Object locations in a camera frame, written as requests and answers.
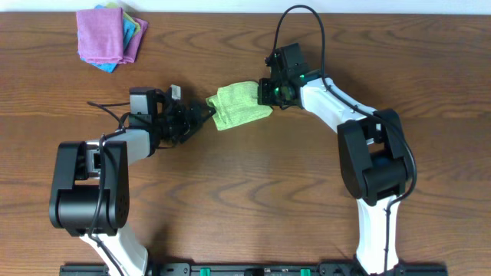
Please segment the folded purple cloth underneath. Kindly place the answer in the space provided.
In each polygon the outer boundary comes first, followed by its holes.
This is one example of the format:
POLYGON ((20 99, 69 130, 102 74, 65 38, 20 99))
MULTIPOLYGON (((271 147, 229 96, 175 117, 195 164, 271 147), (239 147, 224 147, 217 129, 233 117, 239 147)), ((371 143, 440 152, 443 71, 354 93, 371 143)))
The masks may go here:
POLYGON ((137 22, 140 25, 140 30, 138 31, 137 34, 135 34, 130 39, 129 44, 124 51, 123 59, 119 61, 120 64, 128 64, 128 63, 135 62, 135 60, 137 59, 137 53, 139 51, 140 43, 148 27, 147 21, 144 21, 139 18, 133 18, 133 19, 135 22, 137 22))

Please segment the green microfiber cloth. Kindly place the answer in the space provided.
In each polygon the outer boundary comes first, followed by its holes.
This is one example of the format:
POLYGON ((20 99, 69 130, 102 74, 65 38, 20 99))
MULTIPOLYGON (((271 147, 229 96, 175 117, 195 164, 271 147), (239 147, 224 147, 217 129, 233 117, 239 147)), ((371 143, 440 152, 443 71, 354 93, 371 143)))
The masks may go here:
POLYGON ((207 105, 216 110, 213 120, 218 131, 239 127, 272 113, 271 107, 258 104, 258 88, 255 81, 238 82, 220 87, 215 95, 206 98, 207 105))

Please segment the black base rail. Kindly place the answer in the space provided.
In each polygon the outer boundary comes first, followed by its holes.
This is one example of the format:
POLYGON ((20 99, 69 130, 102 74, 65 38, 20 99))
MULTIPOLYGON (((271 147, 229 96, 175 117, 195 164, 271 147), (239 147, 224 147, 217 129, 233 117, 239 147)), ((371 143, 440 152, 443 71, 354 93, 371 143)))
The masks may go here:
MULTIPOLYGON (((109 275, 106 265, 62 265, 60 276, 103 276, 109 275)), ((399 264, 386 274, 366 274, 358 264, 349 261, 328 261, 317 265, 227 265, 227 264, 152 264, 148 276, 355 276, 355 275, 398 275, 398 276, 447 276, 448 270, 438 264, 399 264)))

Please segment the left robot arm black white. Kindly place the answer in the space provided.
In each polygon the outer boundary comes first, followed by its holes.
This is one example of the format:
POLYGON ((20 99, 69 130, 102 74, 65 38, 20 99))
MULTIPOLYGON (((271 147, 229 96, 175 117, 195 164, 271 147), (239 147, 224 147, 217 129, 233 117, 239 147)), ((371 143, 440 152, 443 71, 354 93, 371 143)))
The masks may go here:
POLYGON ((127 219, 130 211, 129 167, 193 135, 215 109, 186 106, 174 99, 133 95, 117 128, 95 140, 58 146, 49 200, 55 228, 90 245, 103 264, 66 264, 61 275, 192 275, 191 264, 155 262, 138 242, 127 219))

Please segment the folded yellow-green cloth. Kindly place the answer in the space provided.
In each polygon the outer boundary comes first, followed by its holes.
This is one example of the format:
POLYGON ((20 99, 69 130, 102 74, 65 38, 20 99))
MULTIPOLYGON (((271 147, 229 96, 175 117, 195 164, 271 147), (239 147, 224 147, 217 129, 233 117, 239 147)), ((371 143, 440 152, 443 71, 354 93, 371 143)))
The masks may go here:
MULTIPOLYGON (((119 8, 120 6, 115 2, 109 2, 105 5, 106 8, 119 8)), ((125 11, 123 11, 123 16, 126 20, 134 25, 134 31, 132 36, 134 37, 141 29, 139 23, 137 23, 131 16, 129 16, 125 11)))

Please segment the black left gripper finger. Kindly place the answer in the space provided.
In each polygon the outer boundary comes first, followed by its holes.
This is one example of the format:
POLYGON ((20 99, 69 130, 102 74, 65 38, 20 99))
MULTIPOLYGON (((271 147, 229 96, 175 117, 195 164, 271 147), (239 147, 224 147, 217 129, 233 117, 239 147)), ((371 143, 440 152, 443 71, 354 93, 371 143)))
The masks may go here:
POLYGON ((201 128, 203 123, 182 123, 177 124, 174 129, 176 132, 176 138, 174 144, 185 143, 189 138, 195 135, 201 128))
POLYGON ((212 118, 216 113, 216 108, 208 105, 205 102, 192 100, 189 103, 189 111, 191 115, 190 123, 193 127, 202 126, 208 119, 212 118))

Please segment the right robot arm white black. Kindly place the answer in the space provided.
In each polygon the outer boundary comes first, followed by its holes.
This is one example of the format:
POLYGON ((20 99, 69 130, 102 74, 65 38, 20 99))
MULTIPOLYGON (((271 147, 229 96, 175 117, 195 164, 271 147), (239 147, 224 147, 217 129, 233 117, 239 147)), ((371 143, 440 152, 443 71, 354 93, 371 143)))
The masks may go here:
POLYGON ((414 172, 397 113, 357 102, 317 71, 287 81, 262 78, 258 102, 298 106, 336 132, 341 176, 358 206, 358 265, 366 275, 394 274, 397 211, 414 172))

